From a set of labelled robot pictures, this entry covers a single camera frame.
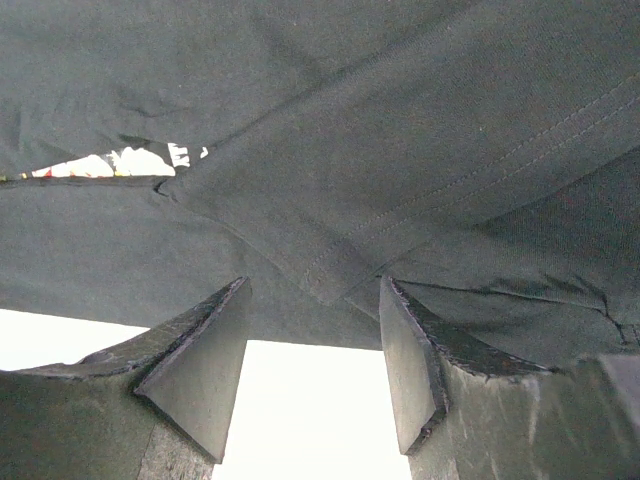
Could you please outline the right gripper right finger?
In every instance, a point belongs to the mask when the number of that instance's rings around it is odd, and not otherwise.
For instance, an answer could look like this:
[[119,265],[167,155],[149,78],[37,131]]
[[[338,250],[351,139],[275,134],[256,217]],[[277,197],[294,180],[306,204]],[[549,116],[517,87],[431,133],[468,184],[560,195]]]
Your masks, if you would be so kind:
[[394,279],[379,318],[399,451],[415,479],[635,479],[639,359],[546,367],[440,320]]

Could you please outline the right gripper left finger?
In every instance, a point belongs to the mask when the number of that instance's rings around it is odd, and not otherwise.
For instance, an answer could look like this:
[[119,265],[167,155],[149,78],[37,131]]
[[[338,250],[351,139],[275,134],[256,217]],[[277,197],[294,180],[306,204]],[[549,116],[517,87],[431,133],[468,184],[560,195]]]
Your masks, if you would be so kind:
[[224,458],[247,343],[238,278],[74,364],[1,375],[5,479],[208,479]]

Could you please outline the black floral t shirt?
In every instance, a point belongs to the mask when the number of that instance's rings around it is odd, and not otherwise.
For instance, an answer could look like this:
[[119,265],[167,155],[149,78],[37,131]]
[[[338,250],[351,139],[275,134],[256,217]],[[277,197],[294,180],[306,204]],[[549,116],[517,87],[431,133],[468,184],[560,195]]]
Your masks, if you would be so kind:
[[1,304],[378,348],[639,350],[635,1],[5,1]]

